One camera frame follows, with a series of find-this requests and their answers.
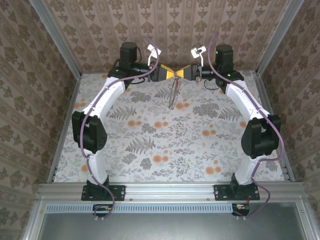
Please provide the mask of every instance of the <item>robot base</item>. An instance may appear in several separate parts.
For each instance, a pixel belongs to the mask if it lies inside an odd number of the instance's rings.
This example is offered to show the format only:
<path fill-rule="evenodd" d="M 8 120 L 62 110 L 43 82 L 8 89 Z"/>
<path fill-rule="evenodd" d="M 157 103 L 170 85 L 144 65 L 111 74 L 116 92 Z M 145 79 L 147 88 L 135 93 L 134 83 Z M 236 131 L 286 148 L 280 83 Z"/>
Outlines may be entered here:
<path fill-rule="evenodd" d="M 126 195 L 125 185 L 109 185 L 109 177 L 103 183 L 113 194 L 115 201 L 124 201 Z M 93 184 L 90 181 L 86 181 L 86 185 L 83 186 L 82 201 L 112 201 L 110 194 L 99 185 Z"/>
<path fill-rule="evenodd" d="M 239 185 L 235 174 L 232 175 L 230 184 L 214 185 L 213 189 L 216 201 L 247 201 L 248 197 L 250 200 L 260 200 L 258 187 L 254 183 Z"/>

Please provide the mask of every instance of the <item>patterned wallpaper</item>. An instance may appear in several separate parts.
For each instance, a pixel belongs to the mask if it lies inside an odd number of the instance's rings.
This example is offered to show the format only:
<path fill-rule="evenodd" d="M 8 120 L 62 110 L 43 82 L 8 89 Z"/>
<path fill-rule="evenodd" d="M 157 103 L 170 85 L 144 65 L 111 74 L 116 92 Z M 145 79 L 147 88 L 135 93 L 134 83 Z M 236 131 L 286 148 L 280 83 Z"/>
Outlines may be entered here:
<path fill-rule="evenodd" d="M 75 79 L 27 0 L 0 1 L 0 239 L 23 234 Z"/>
<path fill-rule="evenodd" d="M 297 181 L 320 222 L 320 1 L 305 0 L 263 73 Z"/>
<path fill-rule="evenodd" d="M 230 44 L 237 68 L 257 66 L 289 0 L 45 0 L 59 31 L 83 72 L 108 70 L 119 57 L 122 42 L 152 38 L 161 62 L 184 67 L 190 50 Z"/>

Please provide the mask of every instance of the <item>fern pattern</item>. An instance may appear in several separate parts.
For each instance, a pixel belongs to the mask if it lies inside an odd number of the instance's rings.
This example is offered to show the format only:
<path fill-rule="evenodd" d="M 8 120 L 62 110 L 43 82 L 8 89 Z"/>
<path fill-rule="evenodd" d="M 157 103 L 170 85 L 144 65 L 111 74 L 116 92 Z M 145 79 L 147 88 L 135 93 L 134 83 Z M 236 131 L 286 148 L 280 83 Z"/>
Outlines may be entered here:
<path fill-rule="evenodd" d="M 252 72 L 245 74 L 248 88 L 257 98 Z M 76 101 L 88 104 L 100 90 L 95 83 L 102 78 L 101 74 L 84 76 Z M 245 128 L 236 105 L 218 90 L 205 90 L 203 81 L 196 84 L 182 79 L 171 110 L 172 83 L 173 79 L 168 79 L 129 85 L 106 114 L 102 123 L 107 142 L 100 154 L 110 181 L 228 182 L 237 170 L 243 158 L 241 137 Z M 20 138 L 12 141 L 25 141 Z M 70 124 L 56 181 L 85 182 L 85 165 Z M 8 175 L 8 168 L 0 168 L 0 180 L 9 179 Z M 259 181 L 281 178 L 278 162 L 261 164 L 256 175 Z"/>

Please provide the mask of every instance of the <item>floral tablecloth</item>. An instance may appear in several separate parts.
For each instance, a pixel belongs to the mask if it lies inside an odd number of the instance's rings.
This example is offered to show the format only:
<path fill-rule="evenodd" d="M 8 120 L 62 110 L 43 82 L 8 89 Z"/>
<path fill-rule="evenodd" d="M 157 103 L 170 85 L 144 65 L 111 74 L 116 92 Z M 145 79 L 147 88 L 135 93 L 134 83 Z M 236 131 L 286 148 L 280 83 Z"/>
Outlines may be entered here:
<path fill-rule="evenodd" d="M 241 71 L 258 99 L 255 72 Z M 106 74 L 84 74 L 74 110 L 81 111 L 99 92 Z M 229 181 L 244 153 L 246 123 L 221 90 L 185 79 L 177 103 L 169 109 L 174 79 L 130 85 L 116 100 L 103 123 L 108 134 L 103 155 L 111 182 Z M 206 82 L 216 87 L 214 81 Z M 71 122 L 55 182 L 85 182 L 86 160 L 73 140 Z M 278 162 L 261 164 L 259 181 L 283 180 Z"/>

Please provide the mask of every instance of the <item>floral wallpaper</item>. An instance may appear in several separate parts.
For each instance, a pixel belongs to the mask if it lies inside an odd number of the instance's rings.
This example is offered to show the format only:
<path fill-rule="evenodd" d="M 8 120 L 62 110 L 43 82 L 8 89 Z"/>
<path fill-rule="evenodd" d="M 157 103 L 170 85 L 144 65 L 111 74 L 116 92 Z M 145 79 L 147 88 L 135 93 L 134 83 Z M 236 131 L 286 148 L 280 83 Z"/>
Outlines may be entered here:
<path fill-rule="evenodd" d="M 162 50 L 161 62 L 175 69 L 194 61 L 190 50 L 230 44 L 236 68 L 254 69 L 289 0 L 45 0 L 82 72 L 105 72 L 123 42 L 147 49 L 141 37 Z"/>
<path fill-rule="evenodd" d="M 0 1 L 0 239 L 20 239 L 75 79 L 27 0 Z"/>
<path fill-rule="evenodd" d="M 258 98 L 255 72 L 242 71 Z M 106 74 L 84 74 L 74 110 L 81 111 L 99 92 Z M 103 120 L 108 134 L 101 150 L 111 182 L 229 181 L 245 155 L 246 128 L 236 105 L 221 90 L 181 79 L 174 109 L 169 109 L 174 79 L 130 85 Z M 208 88 L 217 87 L 206 82 Z M 86 159 L 69 124 L 55 182 L 85 182 Z M 256 179 L 280 181 L 278 162 L 260 166 Z"/>
<path fill-rule="evenodd" d="M 320 225 L 320 1 L 305 0 L 263 73 L 294 175 Z"/>

